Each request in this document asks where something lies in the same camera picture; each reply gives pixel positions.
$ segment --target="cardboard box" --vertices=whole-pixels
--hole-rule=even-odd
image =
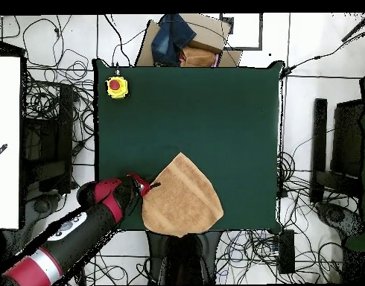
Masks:
[[[197,13],[181,13],[180,15],[197,34],[189,43],[189,47],[221,54],[218,67],[236,67],[239,64],[242,51],[223,51],[224,38],[227,39],[230,31],[227,23]],[[136,59],[136,66],[153,67],[151,44],[159,29],[160,27],[154,21],[148,22],[142,47]]]

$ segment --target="yellow button base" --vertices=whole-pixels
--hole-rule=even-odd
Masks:
[[[110,88],[110,82],[112,80],[117,80],[120,84],[119,89],[112,90]],[[128,83],[123,77],[111,77],[109,80],[106,80],[107,83],[107,93],[111,96],[111,98],[125,98],[128,94]]]

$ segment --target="red button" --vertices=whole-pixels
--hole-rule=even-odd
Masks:
[[[109,87],[110,87],[112,90],[119,90],[119,88],[120,88],[120,83],[119,83],[119,81],[117,81],[117,80],[111,80],[111,81],[109,82]]]

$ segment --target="emergency stop button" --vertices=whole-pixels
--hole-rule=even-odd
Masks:
[[[110,87],[112,90],[119,90],[119,88],[120,88],[120,83],[119,83],[119,81],[117,81],[117,80],[111,80],[111,81],[109,82],[109,87]]]
[[[123,77],[111,77],[106,80],[107,94],[114,99],[126,98],[128,82]]]

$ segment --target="wire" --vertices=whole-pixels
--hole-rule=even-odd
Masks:
[[[324,271],[323,271],[323,266],[322,266],[322,260],[321,260],[321,255],[320,252],[322,251],[322,248],[325,246],[328,246],[329,244],[333,244],[335,246],[338,246],[339,248],[341,248],[343,250],[343,247],[339,244],[337,244],[336,242],[326,242],[325,244],[323,244],[322,246],[320,246],[319,251],[317,253],[318,256],[318,261],[319,261],[319,268],[320,268],[320,272],[322,273],[323,278],[326,280],[327,283],[331,283],[326,276],[324,275]]]
[[[111,26],[111,28],[118,34],[118,36],[119,36],[119,40],[120,40],[120,50],[121,50],[121,53],[127,58],[127,60],[128,60],[128,65],[130,66],[130,67],[132,67],[132,65],[131,65],[131,62],[130,62],[130,58],[128,58],[128,56],[124,53],[124,51],[123,51],[123,44],[121,43],[121,35],[120,35],[120,33],[118,32],[118,30],[115,28],[115,26],[114,25],[112,25],[112,23],[111,23],[111,21],[107,18],[107,15],[106,14],[104,14],[104,17],[106,18],[106,20],[108,21],[108,24]]]

